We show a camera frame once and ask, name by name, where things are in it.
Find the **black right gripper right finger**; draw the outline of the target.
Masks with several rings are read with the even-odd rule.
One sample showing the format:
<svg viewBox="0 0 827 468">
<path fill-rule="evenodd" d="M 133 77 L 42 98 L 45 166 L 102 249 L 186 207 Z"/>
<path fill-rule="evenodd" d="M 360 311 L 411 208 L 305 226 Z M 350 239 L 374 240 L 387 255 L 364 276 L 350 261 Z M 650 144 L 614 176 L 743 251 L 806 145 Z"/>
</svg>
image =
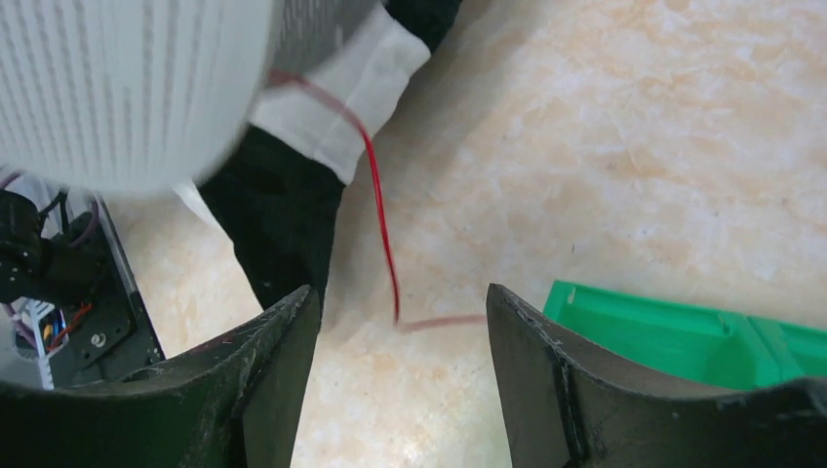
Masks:
<svg viewBox="0 0 827 468">
<path fill-rule="evenodd" d="M 499 284 L 487 320 L 516 467 L 822 467 L 826 382 L 752 391 L 632 362 Z"/>
</svg>

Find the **grey perforated cable spool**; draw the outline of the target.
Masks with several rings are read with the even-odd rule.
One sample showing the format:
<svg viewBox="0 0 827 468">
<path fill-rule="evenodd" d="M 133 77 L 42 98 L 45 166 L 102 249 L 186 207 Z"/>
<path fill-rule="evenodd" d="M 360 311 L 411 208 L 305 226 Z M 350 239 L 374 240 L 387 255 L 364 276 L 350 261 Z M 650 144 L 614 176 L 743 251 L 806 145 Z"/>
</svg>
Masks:
<svg viewBox="0 0 827 468">
<path fill-rule="evenodd" d="M 5 1 L 1 169 L 150 194 L 218 166 L 273 72 L 332 58 L 375 1 Z"/>
</svg>

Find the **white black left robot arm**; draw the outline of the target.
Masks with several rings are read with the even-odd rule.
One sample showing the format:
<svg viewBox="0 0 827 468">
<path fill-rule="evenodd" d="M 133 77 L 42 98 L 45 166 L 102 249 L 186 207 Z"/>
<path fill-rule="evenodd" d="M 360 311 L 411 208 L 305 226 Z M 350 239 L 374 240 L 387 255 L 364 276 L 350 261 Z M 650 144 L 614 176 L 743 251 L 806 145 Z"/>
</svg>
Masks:
<svg viewBox="0 0 827 468">
<path fill-rule="evenodd" d="M 31 298 L 67 307 L 88 302 L 105 283 L 110 262 L 93 201 L 66 231 L 42 235 L 48 212 L 28 198 L 1 191 L 1 301 Z"/>
</svg>

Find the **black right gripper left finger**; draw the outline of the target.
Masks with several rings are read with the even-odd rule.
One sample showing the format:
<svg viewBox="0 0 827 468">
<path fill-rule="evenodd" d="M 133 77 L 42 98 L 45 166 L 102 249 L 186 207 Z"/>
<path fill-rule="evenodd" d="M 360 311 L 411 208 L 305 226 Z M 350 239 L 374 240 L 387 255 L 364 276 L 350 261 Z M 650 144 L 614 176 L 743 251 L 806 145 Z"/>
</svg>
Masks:
<svg viewBox="0 0 827 468">
<path fill-rule="evenodd" d="M 5 467 L 287 467 L 321 326 L 301 287 L 114 382 L 1 387 Z"/>
</svg>

